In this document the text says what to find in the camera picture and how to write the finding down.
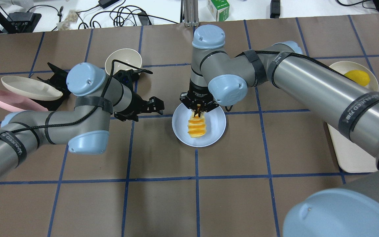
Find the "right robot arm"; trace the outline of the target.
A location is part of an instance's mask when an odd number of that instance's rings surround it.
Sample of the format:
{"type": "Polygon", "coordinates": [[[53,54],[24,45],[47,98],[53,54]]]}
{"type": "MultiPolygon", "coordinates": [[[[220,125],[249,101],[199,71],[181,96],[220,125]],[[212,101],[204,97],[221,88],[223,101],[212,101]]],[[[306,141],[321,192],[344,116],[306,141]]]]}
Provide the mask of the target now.
{"type": "Polygon", "coordinates": [[[269,81],[376,159],[376,172],[294,206],[285,217],[283,236],[379,237],[379,92],[303,55],[293,41],[235,58],[224,44],[225,33],[215,25],[194,31],[189,90],[180,95],[188,109],[200,113],[232,106],[244,99],[248,87],[269,81]]]}

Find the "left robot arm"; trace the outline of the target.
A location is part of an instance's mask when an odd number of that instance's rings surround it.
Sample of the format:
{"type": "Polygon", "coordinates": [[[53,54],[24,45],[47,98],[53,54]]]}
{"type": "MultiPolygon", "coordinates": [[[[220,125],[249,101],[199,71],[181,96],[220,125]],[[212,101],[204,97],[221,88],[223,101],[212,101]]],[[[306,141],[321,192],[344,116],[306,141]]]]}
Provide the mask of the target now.
{"type": "Polygon", "coordinates": [[[68,73],[66,85],[77,98],[72,111],[23,111],[8,114],[0,126],[0,180],[28,155],[46,144],[67,144],[69,151],[102,154],[107,148],[111,116],[138,121],[138,114],[162,114],[164,102],[135,93],[132,80],[80,63],[68,73]]]}

